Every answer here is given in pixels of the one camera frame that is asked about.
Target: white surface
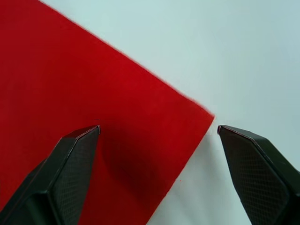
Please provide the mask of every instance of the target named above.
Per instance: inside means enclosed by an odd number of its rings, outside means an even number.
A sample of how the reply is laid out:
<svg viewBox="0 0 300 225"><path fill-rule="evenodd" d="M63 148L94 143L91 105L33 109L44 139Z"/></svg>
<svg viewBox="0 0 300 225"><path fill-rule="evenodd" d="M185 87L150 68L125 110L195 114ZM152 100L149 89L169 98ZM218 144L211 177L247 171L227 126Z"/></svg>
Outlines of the white surface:
<svg viewBox="0 0 300 225"><path fill-rule="evenodd" d="M269 138L300 168L300 1L44 2L217 117L149 225L250 224L217 124Z"/></svg>

